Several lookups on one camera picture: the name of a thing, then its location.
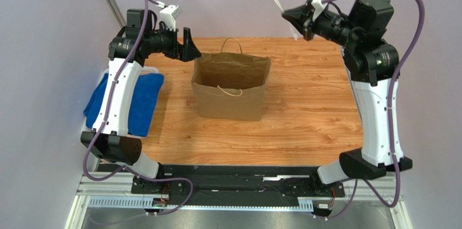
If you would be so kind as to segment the brown paper bag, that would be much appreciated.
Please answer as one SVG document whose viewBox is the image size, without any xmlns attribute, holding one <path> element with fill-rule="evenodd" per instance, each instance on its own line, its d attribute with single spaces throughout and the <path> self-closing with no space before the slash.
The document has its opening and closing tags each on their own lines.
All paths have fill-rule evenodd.
<svg viewBox="0 0 462 229">
<path fill-rule="evenodd" d="M 260 121 L 271 59 L 243 53 L 204 53 L 194 61 L 191 78 L 203 118 Z"/>
</svg>

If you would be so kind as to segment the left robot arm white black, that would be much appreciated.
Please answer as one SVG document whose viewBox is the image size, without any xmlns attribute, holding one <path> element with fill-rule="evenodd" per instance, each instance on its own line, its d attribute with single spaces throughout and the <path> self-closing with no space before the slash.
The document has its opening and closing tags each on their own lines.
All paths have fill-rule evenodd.
<svg viewBox="0 0 462 229">
<path fill-rule="evenodd" d="M 90 131 L 81 134 L 86 156 L 115 163 L 143 179 L 158 179 L 161 165 L 142 151 L 139 138 L 129 136 L 129 110 L 136 82 L 152 53 L 189 62 L 201 57 L 190 28 L 183 29 L 183 43 L 177 40 L 176 19 L 182 10 L 168 5 L 159 15 L 148 9 L 127 11 L 127 25 L 110 42 L 108 79 L 102 105 Z"/>
</svg>

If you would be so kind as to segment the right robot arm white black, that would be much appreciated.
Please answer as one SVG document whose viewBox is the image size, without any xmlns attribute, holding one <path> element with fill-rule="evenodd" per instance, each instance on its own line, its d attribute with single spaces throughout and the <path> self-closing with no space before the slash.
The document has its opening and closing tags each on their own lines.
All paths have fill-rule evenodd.
<svg viewBox="0 0 462 229">
<path fill-rule="evenodd" d="M 316 15 L 312 0 L 307 0 L 281 14 L 305 40 L 318 35 L 341 47 L 363 128 L 362 147 L 320 166 L 313 173 L 317 183 L 373 180 L 413 166 L 401 149 L 397 126 L 390 124 L 389 118 L 395 114 L 397 81 L 392 76 L 399 54 L 383 35 L 393 13 L 390 0 L 355 0 L 349 14 L 325 9 Z"/>
</svg>

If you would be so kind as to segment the white paper straw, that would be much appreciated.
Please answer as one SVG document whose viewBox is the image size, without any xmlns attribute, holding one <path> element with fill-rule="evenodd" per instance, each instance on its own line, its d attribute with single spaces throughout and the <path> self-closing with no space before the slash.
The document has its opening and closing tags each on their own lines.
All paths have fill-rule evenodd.
<svg viewBox="0 0 462 229">
<path fill-rule="evenodd" d="M 280 4 L 279 0 L 273 0 L 275 2 L 275 4 L 277 5 L 277 7 L 279 8 L 280 12 L 283 13 L 284 12 L 284 9 L 282 7 L 282 5 Z M 298 35 L 296 34 L 295 32 L 295 28 L 294 26 L 290 23 L 290 22 L 287 22 L 288 24 L 288 28 L 291 32 L 291 35 L 292 35 L 292 38 L 297 41 L 298 40 Z"/>
</svg>

